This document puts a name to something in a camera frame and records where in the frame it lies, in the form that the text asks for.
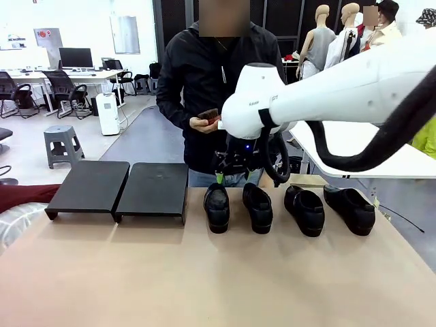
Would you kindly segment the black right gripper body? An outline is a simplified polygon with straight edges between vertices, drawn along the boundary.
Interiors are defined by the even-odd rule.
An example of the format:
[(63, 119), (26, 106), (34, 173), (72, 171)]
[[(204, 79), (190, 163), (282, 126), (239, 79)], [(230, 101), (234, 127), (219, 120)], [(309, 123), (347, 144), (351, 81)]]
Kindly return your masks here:
[(261, 166), (258, 139), (246, 140), (227, 135), (223, 165), (225, 168), (259, 168)]

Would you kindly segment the person's right hand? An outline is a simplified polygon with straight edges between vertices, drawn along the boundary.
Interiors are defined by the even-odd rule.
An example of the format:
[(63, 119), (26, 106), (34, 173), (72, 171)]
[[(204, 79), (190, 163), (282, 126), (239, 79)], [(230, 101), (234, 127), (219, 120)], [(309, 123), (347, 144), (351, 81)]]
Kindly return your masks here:
[(189, 120), (190, 128), (199, 131), (204, 134), (209, 134), (213, 131), (217, 131), (218, 122), (209, 123), (207, 119), (200, 119), (198, 117), (191, 117)]

